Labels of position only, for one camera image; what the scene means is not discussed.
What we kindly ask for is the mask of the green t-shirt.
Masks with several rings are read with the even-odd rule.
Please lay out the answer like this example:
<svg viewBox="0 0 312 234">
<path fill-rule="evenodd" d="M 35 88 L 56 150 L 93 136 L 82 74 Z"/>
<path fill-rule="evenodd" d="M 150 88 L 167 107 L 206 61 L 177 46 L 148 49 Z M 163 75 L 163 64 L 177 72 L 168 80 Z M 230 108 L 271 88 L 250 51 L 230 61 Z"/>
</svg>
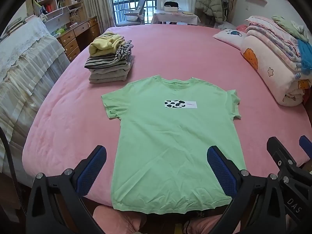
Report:
<svg viewBox="0 0 312 234">
<path fill-rule="evenodd" d="M 158 75 L 102 95 L 108 118 L 120 121 L 111 184 L 113 208 L 186 213 L 230 203 L 207 162 L 217 146 L 238 168 L 245 161 L 234 119 L 235 90 L 197 78 Z"/>
</svg>

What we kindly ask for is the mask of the pink cartoon rolled quilt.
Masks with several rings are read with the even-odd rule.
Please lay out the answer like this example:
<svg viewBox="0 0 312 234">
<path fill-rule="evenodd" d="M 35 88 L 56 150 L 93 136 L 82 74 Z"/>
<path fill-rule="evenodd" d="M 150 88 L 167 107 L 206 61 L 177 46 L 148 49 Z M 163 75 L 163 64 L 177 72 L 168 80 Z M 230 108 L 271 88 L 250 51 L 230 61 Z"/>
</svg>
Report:
<svg viewBox="0 0 312 234">
<path fill-rule="evenodd" d="M 264 42 L 247 36 L 241 54 L 262 78 L 276 102 L 295 107 L 311 97 L 311 75 L 294 72 Z"/>
</svg>

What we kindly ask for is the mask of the pink bed blanket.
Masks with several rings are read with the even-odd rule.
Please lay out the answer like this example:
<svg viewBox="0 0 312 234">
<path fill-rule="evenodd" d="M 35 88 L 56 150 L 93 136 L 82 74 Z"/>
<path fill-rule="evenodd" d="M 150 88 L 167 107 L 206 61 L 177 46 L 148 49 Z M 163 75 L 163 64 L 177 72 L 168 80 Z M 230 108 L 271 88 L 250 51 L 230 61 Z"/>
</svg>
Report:
<svg viewBox="0 0 312 234">
<path fill-rule="evenodd" d="M 22 154 L 30 176 L 42 172 L 58 175 L 74 168 L 97 146 L 107 150 L 107 162 L 88 198 L 111 205 L 111 180 L 121 122 L 109 119 L 102 95 L 119 91 L 132 82 L 155 79 L 190 80 L 195 77 L 223 90 L 236 90 L 241 119 L 232 121 L 238 133 L 247 169 L 266 176 L 277 171 L 267 152 L 267 140 L 275 136 L 298 165 L 308 161 L 299 137 L 311 137 L 311 123 L 302 105 L 283 107 L 243 58 L 240 51 L 214 38 L 216 30 L 186 25 L 145 25 L 115 28 L 132 41 L 134 63 L 126 81 L 92 84 L 83 50 L 56 81 L 41 105 Z"/>
</svg>

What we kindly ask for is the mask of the blue fringed cloth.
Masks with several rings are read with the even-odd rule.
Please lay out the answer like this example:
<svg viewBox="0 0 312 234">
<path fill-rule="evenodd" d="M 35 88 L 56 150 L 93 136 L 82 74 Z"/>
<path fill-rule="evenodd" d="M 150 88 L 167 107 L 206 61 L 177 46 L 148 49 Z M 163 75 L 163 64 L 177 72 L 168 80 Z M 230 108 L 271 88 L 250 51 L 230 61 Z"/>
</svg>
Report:
<svg viewBox="0 0 312 234">
<path fill-rule="evenodd" d="M 312 71 L 312 47 L 309 42 L 298 39 L 298 47 L 301 55 L 301 71 L 309 75 Z"/>
</svg>

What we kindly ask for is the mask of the green folded garment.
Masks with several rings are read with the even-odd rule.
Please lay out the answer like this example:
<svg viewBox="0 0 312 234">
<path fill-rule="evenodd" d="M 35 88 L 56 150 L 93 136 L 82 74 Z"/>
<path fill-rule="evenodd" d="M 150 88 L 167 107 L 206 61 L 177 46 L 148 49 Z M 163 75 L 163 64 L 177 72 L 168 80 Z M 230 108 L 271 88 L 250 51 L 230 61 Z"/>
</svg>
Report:
<svg viewBox="0 0 312 234">
<path fill-rule="evenodd" d="M 300 39 L 304 42 L 309 42 L 308 33 L 304 25 L 299 25 L 295 21 L 288 21 L 283 17 L 277 15 L 274 15 L 272 19 L 276 24 L 278 24 L 293 37 Z"/>
</svg>

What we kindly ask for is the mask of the pink striped folded blanket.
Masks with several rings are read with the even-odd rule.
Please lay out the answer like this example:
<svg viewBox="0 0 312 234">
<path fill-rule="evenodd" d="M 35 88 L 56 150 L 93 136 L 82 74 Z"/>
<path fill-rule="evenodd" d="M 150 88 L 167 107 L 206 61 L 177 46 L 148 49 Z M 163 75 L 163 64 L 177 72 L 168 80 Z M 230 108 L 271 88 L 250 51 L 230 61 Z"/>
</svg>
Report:
<svg viewBox="0 0 312 234">
<path fill-rule="evenodd" d="M 280 57 L 293 71 L 301 71 L 301 55 L 298 41 L 272 20 L 261 16 L 246 19 L 247 36 L 256 36 Z"/>
</svg>

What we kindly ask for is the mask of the pink cartoon pillow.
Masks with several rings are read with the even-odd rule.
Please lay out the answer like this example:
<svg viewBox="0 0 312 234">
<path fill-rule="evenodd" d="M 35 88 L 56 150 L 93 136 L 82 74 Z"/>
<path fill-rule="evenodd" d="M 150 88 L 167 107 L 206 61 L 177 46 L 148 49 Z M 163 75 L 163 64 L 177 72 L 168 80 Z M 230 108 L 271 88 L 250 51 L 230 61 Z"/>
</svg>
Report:
<svg viewBox="0 0 312 234">
<path fill-rule="evenodd" d="M 237 49 L 241 48 L 242 42 L 246 37 L 246 33 L 233 29 L 225 29 L 222 30 L 215 35 L 213 35 L 214 39 L 231 45 Z"/>
</svg>

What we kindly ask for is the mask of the grey folded towel sweater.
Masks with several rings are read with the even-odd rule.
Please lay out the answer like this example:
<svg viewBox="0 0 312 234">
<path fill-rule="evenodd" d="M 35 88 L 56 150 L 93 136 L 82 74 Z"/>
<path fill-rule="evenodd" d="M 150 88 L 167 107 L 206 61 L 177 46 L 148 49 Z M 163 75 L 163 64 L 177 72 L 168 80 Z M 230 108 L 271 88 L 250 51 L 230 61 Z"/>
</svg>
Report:
<svg viewBox="0 0 312 234">
<path fill-rule="evenodd" d="M 115 81 L 125 81 L 131 69 L 118 69 L 105 74 L 100 74 L 95 70 L 90 70 L 90 83 L 107 83 Z"/>
</svg>

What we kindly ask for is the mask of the lace covered cabinet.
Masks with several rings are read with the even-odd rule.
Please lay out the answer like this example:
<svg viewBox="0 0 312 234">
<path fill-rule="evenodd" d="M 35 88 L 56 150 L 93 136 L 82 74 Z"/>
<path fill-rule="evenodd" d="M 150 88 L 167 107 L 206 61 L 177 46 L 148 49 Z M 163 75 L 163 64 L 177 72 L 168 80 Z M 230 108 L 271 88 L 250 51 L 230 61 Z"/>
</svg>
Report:
<svg viewBox="0 0 312 234">
<path fill-rule="evenodd" d="M 26 137 L 44 99 L 69 64 L 62 45 L 36 16 L 1 41 L 1 128 L 22 183 L 30 178 L 22 164 Z"/>
</svg>

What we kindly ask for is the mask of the beige folded sweater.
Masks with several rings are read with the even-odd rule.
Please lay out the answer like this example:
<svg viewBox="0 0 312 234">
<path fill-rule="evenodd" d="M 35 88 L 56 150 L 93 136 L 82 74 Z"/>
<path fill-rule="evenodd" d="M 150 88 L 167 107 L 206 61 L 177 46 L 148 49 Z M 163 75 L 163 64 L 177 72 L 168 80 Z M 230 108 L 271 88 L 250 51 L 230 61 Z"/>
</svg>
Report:
<svg viewBox="0 0 312 234">
<path fill-rule="evenodd" d="M 103 74 L 103 75 L 113 75 L 113 76 L 122 76 L 129 73 L 131 67 L 133 65 L 133 61 L 129 61 L 124 65 L 112 66 L 110 68 L 104 69 L 89 69 L 92 74 Z"/>
</svg>

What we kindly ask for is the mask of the striped folded sweater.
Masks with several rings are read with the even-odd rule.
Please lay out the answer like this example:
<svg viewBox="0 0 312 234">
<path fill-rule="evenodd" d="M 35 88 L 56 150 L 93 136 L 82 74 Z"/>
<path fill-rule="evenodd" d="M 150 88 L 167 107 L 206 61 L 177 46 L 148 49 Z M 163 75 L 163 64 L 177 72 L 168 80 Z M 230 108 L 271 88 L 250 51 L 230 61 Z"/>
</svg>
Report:
<svg viewBox="0 0 312 234">
<path fill-rule="evenodd" d="M 132 41 L 127 41 L 125 44 L 118 47 L 115 54 L 106 54 L 103 56 L 89 57 L 85 63 L 86 69 L 105 69 L 117 65 L 125 65 L 132 58 Z"/>
</svg>

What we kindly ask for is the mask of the wooden desk with drawers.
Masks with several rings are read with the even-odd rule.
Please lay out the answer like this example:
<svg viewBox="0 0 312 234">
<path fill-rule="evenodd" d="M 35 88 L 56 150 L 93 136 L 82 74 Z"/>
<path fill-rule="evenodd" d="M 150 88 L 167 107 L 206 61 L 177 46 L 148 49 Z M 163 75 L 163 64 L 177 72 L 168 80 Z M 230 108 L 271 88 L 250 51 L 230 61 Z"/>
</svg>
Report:
<svg viewBox="0 0 312 234">
<path fill-rule="evenodd" d="M 68 60 L 72 62 L 98 36 L 100 29 L 98 19 L 94 16 L 70 27 L 57 40 L 63 46 Z"/>
</svg>

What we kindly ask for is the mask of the yellow folded sweater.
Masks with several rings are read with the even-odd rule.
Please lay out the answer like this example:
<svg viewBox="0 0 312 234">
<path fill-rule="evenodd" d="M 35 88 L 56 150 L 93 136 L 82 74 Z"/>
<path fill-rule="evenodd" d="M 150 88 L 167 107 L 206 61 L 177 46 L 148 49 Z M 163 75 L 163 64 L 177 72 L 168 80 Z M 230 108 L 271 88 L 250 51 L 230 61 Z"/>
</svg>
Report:
<svg viewBox="0 0 312 234">
<path fill-rule="evenodd" d="M 95 38 L 89 45 L 89 55 L 91 57 L 115 54 L 119 46 L 125 44 L 125 39 L 120 34 L 114 32 L 105 32 Z"/>
</svg>

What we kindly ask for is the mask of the olive puffer jacket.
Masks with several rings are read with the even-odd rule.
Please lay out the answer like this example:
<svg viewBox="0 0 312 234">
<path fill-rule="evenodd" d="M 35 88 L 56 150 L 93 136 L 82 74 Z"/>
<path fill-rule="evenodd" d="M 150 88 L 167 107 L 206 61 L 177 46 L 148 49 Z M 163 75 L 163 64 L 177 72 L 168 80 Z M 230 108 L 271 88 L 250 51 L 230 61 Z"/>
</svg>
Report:
<svg viewBox="0 0 312 234">
<path fill-rule="evenodd" d="M 218 24 L 223 22 L 222 0 L 197 0 L 195 9 L 213 17 Z"/>
</svg>

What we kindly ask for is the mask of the small table with tablecloth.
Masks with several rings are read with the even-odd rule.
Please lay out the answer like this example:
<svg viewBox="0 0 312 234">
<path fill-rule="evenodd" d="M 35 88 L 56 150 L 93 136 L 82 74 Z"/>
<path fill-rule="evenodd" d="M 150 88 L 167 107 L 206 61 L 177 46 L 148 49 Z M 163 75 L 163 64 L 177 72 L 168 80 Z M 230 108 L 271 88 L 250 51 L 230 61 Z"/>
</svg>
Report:
<svg viewBox="0 0 312 234">
<path fill-rule="evenodd" d="M 152 24 L 158 24 L 159 22 L 172 22 L 172 23 L 184 23 L 189 25 L 198 25 L 200 23 L 200 19 L 197 15 L 187 13 L 184 11 L 166 12 L 162 10 L 156 10 L 153 14 Z"/>
</svg>

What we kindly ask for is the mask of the white box with black lid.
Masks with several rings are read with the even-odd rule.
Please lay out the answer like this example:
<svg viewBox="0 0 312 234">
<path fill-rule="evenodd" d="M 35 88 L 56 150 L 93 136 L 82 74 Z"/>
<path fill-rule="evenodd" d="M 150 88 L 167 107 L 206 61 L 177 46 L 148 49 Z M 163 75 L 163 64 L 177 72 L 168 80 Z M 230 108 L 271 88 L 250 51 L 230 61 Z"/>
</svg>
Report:
<svg viewBox="0 0 312 234">
<path fill-rule="evenodd" d="M 167 1 L 163 5 L 163 10 L 166 12 L 178 12 L 179 4 L 177 2 Z"/>
</svg>

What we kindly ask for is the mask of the wooden bookshelf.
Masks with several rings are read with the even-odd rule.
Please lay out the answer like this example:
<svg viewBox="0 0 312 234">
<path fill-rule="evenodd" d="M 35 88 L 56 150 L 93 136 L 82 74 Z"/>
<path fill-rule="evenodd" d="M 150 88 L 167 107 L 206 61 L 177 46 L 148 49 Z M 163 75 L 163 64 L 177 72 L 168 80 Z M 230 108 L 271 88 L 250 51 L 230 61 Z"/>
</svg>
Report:
<svg viewBox="0 0 312 234">
<path fill-rule="evenodd" d="M 83 0 L 34 0 L 42 7 L 46 22 L 61 20 L 63 16 L 65 21 L 82 22 L 87 16 Z"/>
</svg>

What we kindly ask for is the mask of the grey office chair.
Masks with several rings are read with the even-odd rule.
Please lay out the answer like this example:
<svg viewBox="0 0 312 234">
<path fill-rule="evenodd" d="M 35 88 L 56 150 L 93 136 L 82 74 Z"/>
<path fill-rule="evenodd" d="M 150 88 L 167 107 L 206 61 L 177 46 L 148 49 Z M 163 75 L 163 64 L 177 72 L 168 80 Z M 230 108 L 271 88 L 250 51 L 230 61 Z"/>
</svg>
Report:
<svg viewBox="0 0 312 234">
<path fill-rule="evenodd" d="M 145 9 L 144 5 L 147 0 L 139 0 L 137 7 L 132 9 L 124 9 L 125 21 L 117 23 L 117 27 L 125 26 L 135 26 L 135 25 L 144 25 L 145 24 Z"/>
</svg>

